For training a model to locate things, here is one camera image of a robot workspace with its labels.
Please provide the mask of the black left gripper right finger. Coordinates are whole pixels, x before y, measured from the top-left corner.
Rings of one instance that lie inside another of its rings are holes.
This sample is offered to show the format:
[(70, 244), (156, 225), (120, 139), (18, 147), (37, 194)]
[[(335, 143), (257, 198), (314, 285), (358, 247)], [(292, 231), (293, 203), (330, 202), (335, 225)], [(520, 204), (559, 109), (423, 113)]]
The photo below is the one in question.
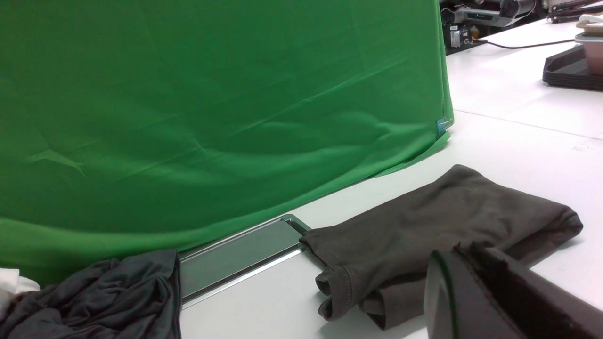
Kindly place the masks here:
[(521, 339), (600, 339), (602, 311), (493, 248), (454, 247)]

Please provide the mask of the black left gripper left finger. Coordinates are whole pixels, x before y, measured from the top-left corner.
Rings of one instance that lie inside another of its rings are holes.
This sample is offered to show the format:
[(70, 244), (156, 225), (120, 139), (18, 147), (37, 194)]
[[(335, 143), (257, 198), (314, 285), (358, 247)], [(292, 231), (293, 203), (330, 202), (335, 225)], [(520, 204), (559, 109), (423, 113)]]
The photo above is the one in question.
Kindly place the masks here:
[(459, 255), (435, 251), (428, 264), (424, 315), (430, 339), (522, 339), (523, 333)]

